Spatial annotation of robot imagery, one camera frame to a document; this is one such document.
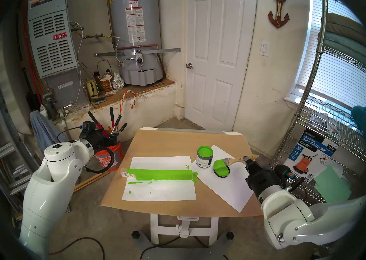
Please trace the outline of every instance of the door hinge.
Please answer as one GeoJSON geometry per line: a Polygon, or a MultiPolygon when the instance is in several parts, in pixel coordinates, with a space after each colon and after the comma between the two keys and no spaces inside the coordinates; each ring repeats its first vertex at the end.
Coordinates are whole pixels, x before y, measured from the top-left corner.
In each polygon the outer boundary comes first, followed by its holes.
{"type": "Polygon", "coordinates": [[[247,59],[247,65],[245,66],[245,70],[248,69],[249,57],[247,59]]]}

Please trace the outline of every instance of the candy cane decoration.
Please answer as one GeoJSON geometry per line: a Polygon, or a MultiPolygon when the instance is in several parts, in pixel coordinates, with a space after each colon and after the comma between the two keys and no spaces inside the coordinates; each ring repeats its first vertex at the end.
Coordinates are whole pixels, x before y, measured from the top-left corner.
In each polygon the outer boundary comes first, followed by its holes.
{"type": "Polygon", "coordinates": [[[132,103],[132,106],[131,106],[131,109],[133,109],[135,107],[135,104],[136,104],[136,94],[132,91],[132,90],[128,90],[126,91],[124,94],[123,94],[123,97],[121,99],[121,104],[119,105],[119,113],[118,115],[122,115],[122,106],[123,106],[123,100],[124,100],[124,97],[126,96],[127,93],[132,93],[133,96],[134,96],[134,101],[132,103]]]}

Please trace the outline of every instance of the brown paper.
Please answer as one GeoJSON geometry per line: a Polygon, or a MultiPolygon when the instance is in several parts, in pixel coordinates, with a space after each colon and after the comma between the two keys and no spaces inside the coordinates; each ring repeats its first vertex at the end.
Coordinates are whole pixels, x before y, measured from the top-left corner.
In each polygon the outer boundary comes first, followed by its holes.
{"type": "MultiPolygon", "coordinates": [[[[213,145],[218,146],[235,158],[252,155],[244,136],[203,132],[138,130],[120,168],[129,168],[133,157],[190,156],[191,162],[193,162],[196,160],[197,149],[200,146],[213,145]]],[[[101,206],[133,212],[201,218],[262,215],[259,202],[254,194],[239,213],[208,188],[199,179],[199,176],[198,182],[194,184],[196,200],[192,201],[122,201],[126,180],[126,178],[121,177],[120,169],[118,169],[104,195],[101,206]]]]}

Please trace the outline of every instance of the water heater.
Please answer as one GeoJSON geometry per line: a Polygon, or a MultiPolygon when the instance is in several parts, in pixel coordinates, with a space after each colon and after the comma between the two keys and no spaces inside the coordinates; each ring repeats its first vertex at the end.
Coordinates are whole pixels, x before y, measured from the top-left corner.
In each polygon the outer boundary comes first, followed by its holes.
{"type": "MultiPolygon", "coordinates": [[[[163,70],[157,54],[141,54],[161,47],[158,0],[109,0],[109,5],[113,35],[120,37],[117,52],[136,54],[135,60],[120,64],[124,81],[145,86],[161,79],[163,70]]],[[[119,61],[126,58],[131,56],[120,56],[119,61]]]]}

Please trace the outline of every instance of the paintbrush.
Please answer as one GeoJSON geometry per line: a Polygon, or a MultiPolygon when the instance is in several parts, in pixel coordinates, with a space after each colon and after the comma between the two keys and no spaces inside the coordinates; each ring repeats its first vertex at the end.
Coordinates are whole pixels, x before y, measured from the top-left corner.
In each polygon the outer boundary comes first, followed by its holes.
{"type": "MultiPolygon", "coordinates": [[[[259,157],[259,155],[251,155],[249,156],[250,159],[255,160],[259,157]]],[[[216,160],[215,163],[213,164],[213,169],[219,169],[221,167],[225,167],[225,166],[231,166],[233,163],[237,163],[238,161],[243,161],[244,157],[241,157],[239,159],[232,159],[230,157],[228,157],[227,159],[222,159],[222,160],[216,160]]]]}

